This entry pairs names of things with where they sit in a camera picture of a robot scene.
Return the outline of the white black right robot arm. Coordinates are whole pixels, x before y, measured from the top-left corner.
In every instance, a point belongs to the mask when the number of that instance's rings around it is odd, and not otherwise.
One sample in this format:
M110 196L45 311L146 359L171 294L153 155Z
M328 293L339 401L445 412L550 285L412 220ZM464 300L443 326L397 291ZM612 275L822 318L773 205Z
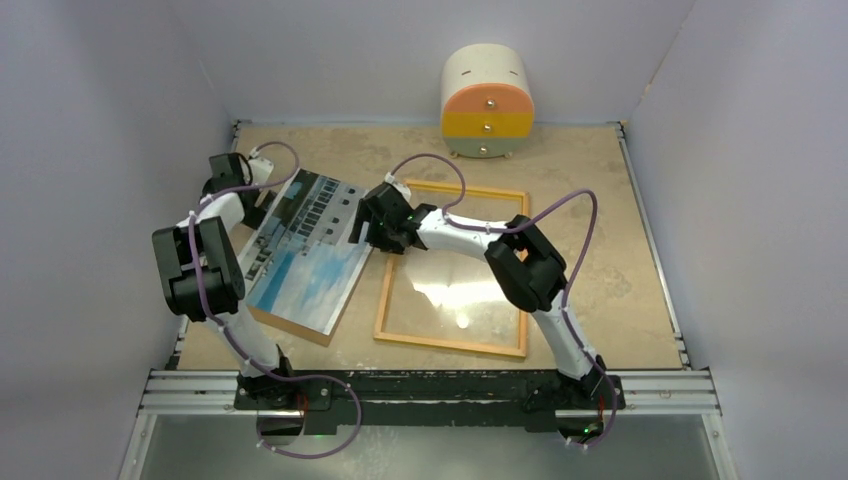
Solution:
M537 222L524 215L475 220L446 207L413 207L406 187L382 182L359 200L349 240L393 254L443 250L486 262L505 298L538 325L563 378L564 399L584 407L602 385L614 383L572 316L569 297L579 269L567 266Z

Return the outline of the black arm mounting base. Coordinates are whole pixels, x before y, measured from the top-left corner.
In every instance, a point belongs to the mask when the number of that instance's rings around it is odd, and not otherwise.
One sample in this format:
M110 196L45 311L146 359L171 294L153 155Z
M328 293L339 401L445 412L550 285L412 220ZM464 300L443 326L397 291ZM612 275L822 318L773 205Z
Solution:
M592 438L603 415L625 407L619 376L588 393L555 369L542 370L301 370L257 396L239 385L237 411L303 415L309 435L342 425L521 427Z

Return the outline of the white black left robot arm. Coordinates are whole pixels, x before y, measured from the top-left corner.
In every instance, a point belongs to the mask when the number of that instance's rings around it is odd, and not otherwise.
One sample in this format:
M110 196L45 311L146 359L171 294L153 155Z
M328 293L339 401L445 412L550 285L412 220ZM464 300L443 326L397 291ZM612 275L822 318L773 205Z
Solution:
M297 399L298 382L246 306L246 280L229 238L257 201L253 171L240 153L213 156L210 167L198 206L176 225L152 233L164 299L172 313L207 326L229 347L248 395L284 409Z

